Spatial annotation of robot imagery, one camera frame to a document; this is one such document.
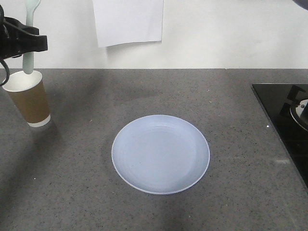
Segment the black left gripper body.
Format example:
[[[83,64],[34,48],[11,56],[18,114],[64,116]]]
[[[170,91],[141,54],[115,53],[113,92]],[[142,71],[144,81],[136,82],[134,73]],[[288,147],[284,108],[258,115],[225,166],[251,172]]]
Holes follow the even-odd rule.
[[[4,17],[0,24],[0,58],[7,59],[27,52],[42,52],[48,49],[47,36],[39,29],[26,26],[20,21]]]

